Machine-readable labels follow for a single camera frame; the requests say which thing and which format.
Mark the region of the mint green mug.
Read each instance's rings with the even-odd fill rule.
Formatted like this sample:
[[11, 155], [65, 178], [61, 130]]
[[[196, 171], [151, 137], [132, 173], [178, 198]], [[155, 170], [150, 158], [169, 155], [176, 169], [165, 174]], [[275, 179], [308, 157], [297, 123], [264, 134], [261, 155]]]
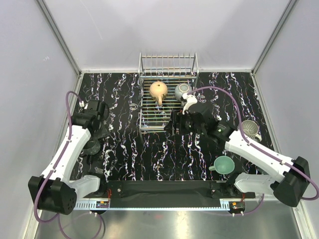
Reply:
[[220, 156], [215, 159], [212, 166], [209, 166], [208, 170], [216, 171], [218, 174], [226, 175], [230, 174], [235, 169], [235, 163], [232, 158], [228, 156]]

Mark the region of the grey ribbed ceramic mug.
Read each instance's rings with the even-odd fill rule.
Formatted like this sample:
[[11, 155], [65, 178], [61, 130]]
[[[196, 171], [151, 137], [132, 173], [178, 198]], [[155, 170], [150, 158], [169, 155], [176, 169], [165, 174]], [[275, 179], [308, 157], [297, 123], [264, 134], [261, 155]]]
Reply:
[[259, 125], [252, 120], [245, 120], [242, 122], [242, 129], [244, 133], [251, 139], [261, 142], [262, 137], [259, 134]]

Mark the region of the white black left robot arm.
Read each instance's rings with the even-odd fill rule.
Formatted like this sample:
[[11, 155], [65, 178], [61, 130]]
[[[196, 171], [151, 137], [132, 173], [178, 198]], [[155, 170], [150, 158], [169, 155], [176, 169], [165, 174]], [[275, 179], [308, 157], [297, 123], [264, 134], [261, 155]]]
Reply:
[[108, 105], [100, 100], [89, 100], [81, 106], [83, 111], [71, 116], [71, 126], [50, 164], [40, 176], [32, 176], [28, 182], [35, 213], [44, 210], [68, 215], [78, 199], [89, 194], [101, 198], [107, 193], [107, 185], [97, 173], [70, 181], [80, 154], [97, 154], [101, 148], [99, 140], [109, 135], [105, 125]]

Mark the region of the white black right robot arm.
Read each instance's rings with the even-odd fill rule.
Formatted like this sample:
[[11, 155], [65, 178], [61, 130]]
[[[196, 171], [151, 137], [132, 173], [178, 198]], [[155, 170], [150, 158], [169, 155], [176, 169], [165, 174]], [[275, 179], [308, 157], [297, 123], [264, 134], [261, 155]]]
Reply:
[[254, 192], [273, 195], [281, 203], [296, 207], [310, 184], [306, 159], [300, 156], [292, 159], [274, 152], [242, 135], [234, 126], [209, 116], [207, 110], [172, 111], [164, 130], [170, 135], [199, 134], [215, 148], [235, 153], [265, 171], [264, 175], [236, 173], [232, 176], [226, 185], [226, 193], [232, 198]]

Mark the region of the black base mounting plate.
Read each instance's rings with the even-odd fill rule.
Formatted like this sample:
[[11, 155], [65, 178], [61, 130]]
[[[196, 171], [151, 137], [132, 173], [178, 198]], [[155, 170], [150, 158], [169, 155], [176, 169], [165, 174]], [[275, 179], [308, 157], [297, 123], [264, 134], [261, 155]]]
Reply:
[[227, 185], [225, 181], [108, 181], [102, 188], [85, 196], [85, 198], [103, 198], [111, 193], [112, 198], [146, 194], [198, 194], [213, 199], [252, 199], [255, 193], [241, 193]]

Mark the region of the tan round ceramic mug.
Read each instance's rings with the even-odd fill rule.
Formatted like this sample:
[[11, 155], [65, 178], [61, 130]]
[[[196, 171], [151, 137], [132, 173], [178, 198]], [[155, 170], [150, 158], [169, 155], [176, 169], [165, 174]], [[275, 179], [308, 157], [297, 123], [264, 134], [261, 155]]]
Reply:
[[149, 92], [151, 98], [155, 100], [159, 106], [162, 106], [163, 100], [167, 96], [168, 89], [165, 83], [156, 81], [151, 84]]

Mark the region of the aluminium slotted rail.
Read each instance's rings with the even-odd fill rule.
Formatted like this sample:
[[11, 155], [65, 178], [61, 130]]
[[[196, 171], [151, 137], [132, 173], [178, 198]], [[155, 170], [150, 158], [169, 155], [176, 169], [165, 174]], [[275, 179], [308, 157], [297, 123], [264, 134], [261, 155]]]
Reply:
[[82, 199], [76, 202], [75, 210], [91, 211], [229, 211], [228, 201], [208, 199], [199, 202], [194, 199], [178, 201], [132, 200], [121, 199]]

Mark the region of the grey speckled ceramic mug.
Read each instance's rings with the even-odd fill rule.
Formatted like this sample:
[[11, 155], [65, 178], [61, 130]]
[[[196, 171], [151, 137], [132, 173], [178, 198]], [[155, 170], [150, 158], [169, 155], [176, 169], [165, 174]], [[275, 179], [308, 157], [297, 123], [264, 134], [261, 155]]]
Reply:
[[178, 84], [175, 88], [175, 91], [174, 91], [174, 95], [177, 99], [178, 102], [182, 102], [182, 95], [185, 94], [185, 93], [189, 93], [192, 91], [192, 87], [191, 85], [189, 84], [186, 84], [186, 83], [182, 83], [182, 84]]

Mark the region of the dark green glass cup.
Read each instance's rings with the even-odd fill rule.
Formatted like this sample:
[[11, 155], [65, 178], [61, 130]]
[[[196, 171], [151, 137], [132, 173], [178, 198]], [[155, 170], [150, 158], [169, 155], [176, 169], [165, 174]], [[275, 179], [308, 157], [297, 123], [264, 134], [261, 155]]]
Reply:
[[83, 147], [84, 155], [95, 155], [101, 149], [101, 144], [97, 139], [92, 139], [88, 141]]

